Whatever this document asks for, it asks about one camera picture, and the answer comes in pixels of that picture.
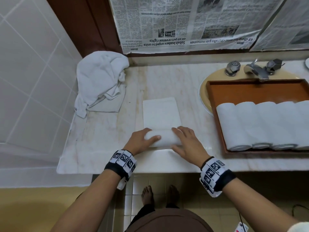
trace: brown tray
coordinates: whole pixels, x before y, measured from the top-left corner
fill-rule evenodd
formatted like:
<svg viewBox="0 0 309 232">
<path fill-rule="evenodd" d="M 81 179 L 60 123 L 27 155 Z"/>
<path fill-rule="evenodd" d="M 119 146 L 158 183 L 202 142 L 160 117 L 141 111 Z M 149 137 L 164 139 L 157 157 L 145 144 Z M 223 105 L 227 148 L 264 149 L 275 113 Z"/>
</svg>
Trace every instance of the brown tray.
<svg viewBox="0 0 309 232">
<path fill-rule="evenodd" d="M 234 103 L 237 105 L 241 102 L 300 102 L 309 100 L 309 84 L 305 79 L 294 80 L 269 80 L 260 82 L 259 80 L 238 80 L 238 81 L 208 81 L 206 84 L 209 100 L 214 114 L 218 135 L 223 148 L 223 154 L 232 155 L 257 155 L 257 154 L 309 154 L 309 151 L 274 151 L 270 148 L 263 150 L 248 149 L 246 151 L 232 152 L 228 151 L 224 141 L 217 106 L 222 103 Z"/>
</svg>

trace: bare foot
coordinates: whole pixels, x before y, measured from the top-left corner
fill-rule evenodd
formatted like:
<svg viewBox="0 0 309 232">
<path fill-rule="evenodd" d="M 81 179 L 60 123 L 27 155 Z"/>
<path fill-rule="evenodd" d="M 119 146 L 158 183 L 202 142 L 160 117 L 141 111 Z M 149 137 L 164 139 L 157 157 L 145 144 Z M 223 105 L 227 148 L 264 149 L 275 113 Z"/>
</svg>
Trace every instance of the bare foot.
<svg viewBox="0 0 309 232">
<path fill-rule="evenodd" d="M 170 185 L 168 188 L 168 201 L 167 203 L 176 204 L 179 201 L 179 192 L 177 188 L 173 185 Z"/>
<path fill-rule="evenodd" d="M 143 189 L 143 193 L 141 194 L 141 201 L 143 205 L 146 204 L 155 204 L 154 194 L 152 193 L 151 186 L 147 186 Z"/>
</svg>

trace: newspaper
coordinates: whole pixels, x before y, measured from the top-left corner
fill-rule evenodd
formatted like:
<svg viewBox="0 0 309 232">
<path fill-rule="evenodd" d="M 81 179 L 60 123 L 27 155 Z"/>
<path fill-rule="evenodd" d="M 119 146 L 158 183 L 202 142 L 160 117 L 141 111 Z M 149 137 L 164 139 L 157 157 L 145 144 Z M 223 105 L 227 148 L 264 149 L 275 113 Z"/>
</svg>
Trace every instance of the newspaper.
<svg viewBox="0 0 309 232">
<path fill-rule="evenodd" d="M 309 49 L 309 0 L 287 0 L 251 51 Z"/>
<path fill-rule="evenodd" d="M 110 0 L 124 54 L 249 48 L 283 0 Z"/>
</svg>

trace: black pants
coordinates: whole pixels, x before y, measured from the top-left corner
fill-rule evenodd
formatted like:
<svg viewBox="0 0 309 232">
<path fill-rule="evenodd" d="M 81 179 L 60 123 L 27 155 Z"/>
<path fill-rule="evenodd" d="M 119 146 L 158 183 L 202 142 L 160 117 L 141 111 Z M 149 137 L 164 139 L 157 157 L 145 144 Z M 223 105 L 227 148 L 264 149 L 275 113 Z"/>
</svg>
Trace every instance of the black pants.
<svg viewBox="0 0 309 232">
<path fill-rule="evenodd" d="M 177 207 L 173 203 L 168 203 L 166 205 L 166 208 L 179 208 L 179 207 Z M 134 222 L 136 222 L 139 218 L 142 218 L 143 216 L 145 216 L 149 213 L 152 213 L 154 211 L 155 211 L 155 207 L 154 207 L 153 204 L 146 204 L 144 207 L 141 208 L 141 210 L 138 212 L 138 214 L 133 218 L 133 220 L 131 221 L 129 226 L 132 225 Z"/>
</svg>

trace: brown shirt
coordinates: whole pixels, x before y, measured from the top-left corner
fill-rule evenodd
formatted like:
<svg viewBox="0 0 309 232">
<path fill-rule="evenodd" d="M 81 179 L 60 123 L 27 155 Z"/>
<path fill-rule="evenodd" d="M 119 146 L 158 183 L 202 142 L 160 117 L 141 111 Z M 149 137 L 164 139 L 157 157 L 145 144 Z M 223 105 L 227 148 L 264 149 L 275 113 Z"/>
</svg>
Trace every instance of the brown shirt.
<svg viewBox="0 0 309 232">
<path fill-rule="evenodd" d="M 195 213 L 178 208 L 164 208 L 134 222 L 126 232 L 214 232 Z"/>
</svg>

